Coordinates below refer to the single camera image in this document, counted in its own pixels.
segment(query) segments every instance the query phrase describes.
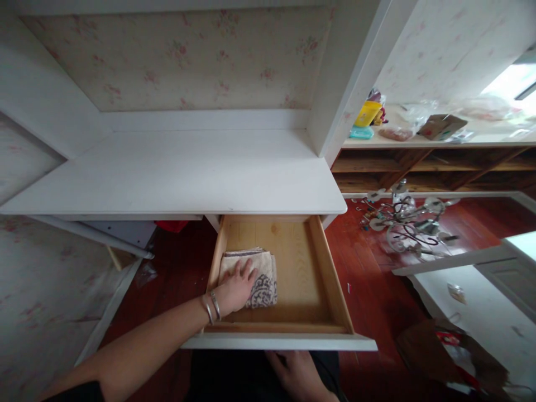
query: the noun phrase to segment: floral wallpaper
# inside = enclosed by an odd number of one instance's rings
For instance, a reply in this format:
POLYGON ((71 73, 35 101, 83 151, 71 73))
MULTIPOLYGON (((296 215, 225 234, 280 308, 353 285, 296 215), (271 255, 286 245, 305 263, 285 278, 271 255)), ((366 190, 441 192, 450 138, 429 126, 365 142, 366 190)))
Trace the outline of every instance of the floral wallpaper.
POLYGON ((419 0, 377 80, 389 103, 473 97, 536 40, 533 0, 419 0))
POLYGON ((64 161, 0 113, 0 205, 64 161))
POLYGON ((103 245, 0 216, 0 395, 37 400, 74 366, 124 272, 103 245))
POLYGON ((103 112, 312 104, 332 10, 22 17, 103 112))

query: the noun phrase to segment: sleeve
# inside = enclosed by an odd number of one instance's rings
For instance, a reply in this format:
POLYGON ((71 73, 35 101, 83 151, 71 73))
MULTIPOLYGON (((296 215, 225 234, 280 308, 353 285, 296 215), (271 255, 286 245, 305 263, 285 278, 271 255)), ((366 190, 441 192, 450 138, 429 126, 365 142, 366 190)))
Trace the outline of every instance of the sleeve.
POLYGON ((101 386, 98 381, 86 382, 75 388, 63 391, 61 394, 51 396, 45 402, 105 402, 101 386))

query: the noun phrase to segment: white pipe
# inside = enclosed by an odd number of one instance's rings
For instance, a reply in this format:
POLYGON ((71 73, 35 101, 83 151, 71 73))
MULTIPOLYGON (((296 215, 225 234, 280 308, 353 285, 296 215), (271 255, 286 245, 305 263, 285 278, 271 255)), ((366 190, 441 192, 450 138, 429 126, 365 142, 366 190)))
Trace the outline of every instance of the white pipe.
POLYGON ((64 221, 50 215, 28 215, 28 217, 35 219, 36 221, 48 223, 49 225, 74 233, 75 235, 80 235, 82 237, 94 240, 98 243, 119 248, 120 250, 129 252, 130 254, 134 254, 138 257, 148 260, 152 260, 155 257, 153 253, 148 252, 143 248, 133 246, 132 244, 122 241, 117 237, 110 236, 109 234, 100 232, 79 222, 64 221))

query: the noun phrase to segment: hand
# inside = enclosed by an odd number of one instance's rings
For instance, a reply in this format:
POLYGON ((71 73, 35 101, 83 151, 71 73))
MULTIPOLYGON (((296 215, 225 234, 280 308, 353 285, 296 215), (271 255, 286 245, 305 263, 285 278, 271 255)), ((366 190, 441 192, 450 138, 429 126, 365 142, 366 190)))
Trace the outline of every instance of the hand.
POLYGON ((251 296, 251 288, 257 279, 258 269, 251 271, 253 261, 248 259, 242 268, 242 261, 238 260, 234 266, 234 273, 225 273, 222 284, 214 289, 222 317, 240 310, 251 296))
POLYGON ((339 401, 320 379, 313 358, 308 351, 266 351, 265 353, 283 388, 295 401, 339 401), (285 358, 286 366, 281 363, 279 356, 285 358))

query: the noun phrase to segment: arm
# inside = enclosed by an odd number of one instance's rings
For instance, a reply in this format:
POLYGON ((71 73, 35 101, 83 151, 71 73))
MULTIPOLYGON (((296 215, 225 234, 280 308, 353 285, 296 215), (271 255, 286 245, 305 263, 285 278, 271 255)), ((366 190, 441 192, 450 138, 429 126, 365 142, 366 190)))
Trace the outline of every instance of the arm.
MULTIPOLYGON (((214 293, 223 317, 238 311, 246 304, 257 276, 250 272, 248 260, 241 270, 239 261, 233 275, 227 275, 214 293)), ((212 317, 216 308, 210 296, 212 317)), ((150 319, 134 330, 106 345, 64 378, 52 385, 42 399, 90 381, 99 381, 106 401, 122 401, 145 383, 162 364, 192 335, 209 323, 208 312, 202 297, 190 300, 164 314, 150 319)))
POLYGON ((283 388, 296 402, 339 402, 318 375, 313 358, 308 351, 266 351, 283 388), (285 359, 281 363, 279 356, 285 359))

